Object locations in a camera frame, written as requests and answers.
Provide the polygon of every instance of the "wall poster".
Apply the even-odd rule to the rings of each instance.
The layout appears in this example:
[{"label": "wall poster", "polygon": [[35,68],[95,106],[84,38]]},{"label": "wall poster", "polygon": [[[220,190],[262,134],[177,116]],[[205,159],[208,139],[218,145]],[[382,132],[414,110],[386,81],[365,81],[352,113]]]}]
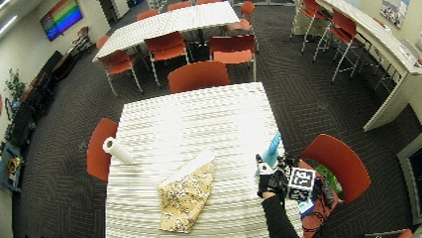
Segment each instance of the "wall poster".
[{"label": "wall poster", "polygon": [[410,0],[382,0],[380,13],[398,28],[401,28],[404,24],[409,1]]}]

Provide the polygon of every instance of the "floor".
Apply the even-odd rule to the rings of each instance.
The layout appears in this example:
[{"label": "floor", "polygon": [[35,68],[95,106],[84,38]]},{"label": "floor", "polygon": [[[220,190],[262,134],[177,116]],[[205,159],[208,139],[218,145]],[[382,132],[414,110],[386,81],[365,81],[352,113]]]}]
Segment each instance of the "floor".
[{"label": "floor", "polygon": [[[147,9],[147,2],[133,7],[109,33],[132,23]],[[334,210],[324,235],[357,238],[364,233],[410,227],[408,189],[396,155],[420,135],[421,124],[408,107],[394,122],[362,132],[386,97],[382,88],[373,90],[380,75],[365,68],[352,79],[340,73],[330,84],[337,66],[334,51],[321,54],[313,63],[317,44],[310,42],[301,54],[302,37],[289,39],[293,17],[294,8],[289,6],[257,6],[253,16],[260,44],[257,80],[264,83],[285,148],[298,156],[320,134],[330,134],[354,149],[372,180],[362,197]],[[85,171],[92,130],[103,117],[119,121],[125,103],[169,94],[167,75],[185,64],[184,59],[157,64],[159,88],[153,74],[139,61],[136,73],[145,94],[123,73],[113,77],[120,94],[115,97],[103,67],[92,62],[96,52],[92,49],[84,54],[60,82],[56,100],[24,150],[23,192],[13,194],[15,237],[104,237],[107,184]],[[195,49],[196,60],[208,57],[208,49]],[[230,83],[252,79],[246,66],[229,66],[228,72]]]}]

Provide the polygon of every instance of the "paper towel roll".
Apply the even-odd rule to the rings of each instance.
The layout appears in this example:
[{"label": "paper towel roll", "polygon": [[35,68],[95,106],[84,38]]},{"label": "paper towel roll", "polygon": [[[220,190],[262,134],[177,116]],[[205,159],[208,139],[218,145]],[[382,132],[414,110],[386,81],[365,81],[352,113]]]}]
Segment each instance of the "paper towel roll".
[{"label": "paper towel roll", "polygon": [[103,150],[116,157],[124,164],[129,165],[133,162],[133,156],[119,144],[115,138],[108,137],[103,144]]}]

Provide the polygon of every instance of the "green object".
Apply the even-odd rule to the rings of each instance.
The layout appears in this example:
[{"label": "green object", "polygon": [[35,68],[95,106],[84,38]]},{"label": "green object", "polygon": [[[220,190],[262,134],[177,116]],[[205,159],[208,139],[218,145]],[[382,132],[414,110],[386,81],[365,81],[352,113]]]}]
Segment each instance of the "green object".
[{"label": "green object", "polygon": [[329,169],[324,165],[316,166],[316,171],[320,173],[321,176],[330,182],[330,186],[337,194],[342,194],[344,189],[338,179],[336,178],[334,174],[329,171]]}]

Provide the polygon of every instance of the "beige cloth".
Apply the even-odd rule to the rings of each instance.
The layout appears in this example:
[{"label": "beige cloth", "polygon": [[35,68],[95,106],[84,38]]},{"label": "beige cloth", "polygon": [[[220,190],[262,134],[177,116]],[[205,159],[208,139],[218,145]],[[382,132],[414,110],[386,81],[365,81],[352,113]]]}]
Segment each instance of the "beige cloth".
[{"label": "beige cloth", "polygon": [[212,193],[213,164],[201,153],[159,186],[161,199],[160,229],[189,233]]}]

